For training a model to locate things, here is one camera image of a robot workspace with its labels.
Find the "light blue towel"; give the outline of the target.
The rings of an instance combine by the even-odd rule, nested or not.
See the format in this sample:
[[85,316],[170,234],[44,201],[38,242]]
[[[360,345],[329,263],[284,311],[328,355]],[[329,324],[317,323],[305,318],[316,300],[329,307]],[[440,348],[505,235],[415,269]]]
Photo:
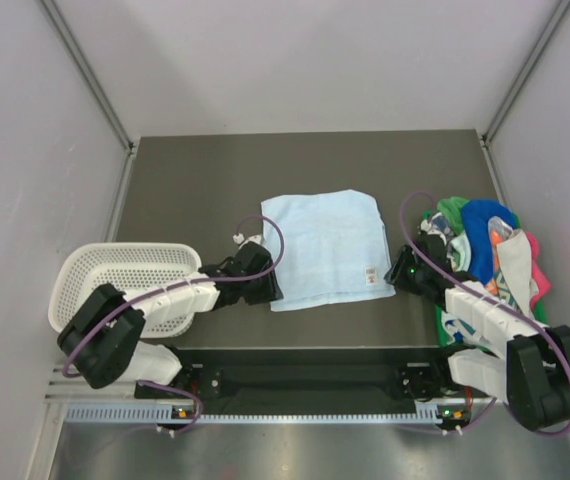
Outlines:
[[343,190],[315,195],[281,195],[261,202],[269,224],[263,245],[284,255],[275,269],[283,299],[273,312],[389,298],[384,275],[391,268],[385,224],[374,197]]

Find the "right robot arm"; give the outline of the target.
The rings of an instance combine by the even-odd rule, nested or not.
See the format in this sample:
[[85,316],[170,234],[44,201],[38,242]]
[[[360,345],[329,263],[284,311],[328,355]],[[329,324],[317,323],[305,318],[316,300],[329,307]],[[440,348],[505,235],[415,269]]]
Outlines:
[[441,394],[464,387],[507,406],[537,434],[570,431],[570,328],[547,326],[490,294],[465,271],[448,267],[445,246],[423,235],[400,247],[385,276],[398,291],[429,300],[453,321],[458,345],[443,348],[431,380]]

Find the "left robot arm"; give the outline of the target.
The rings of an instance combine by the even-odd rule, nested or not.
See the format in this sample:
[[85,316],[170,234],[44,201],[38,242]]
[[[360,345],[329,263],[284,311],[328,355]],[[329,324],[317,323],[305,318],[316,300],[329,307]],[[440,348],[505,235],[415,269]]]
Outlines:
[[197,314],[280,299],[281,259],[256,241],[209,265],[184,244],[78,248],[63,263],[48,310],[63,376],[93,389],[148,381],[170,396],[185,394],[192,374],[160,339],[183,334]]

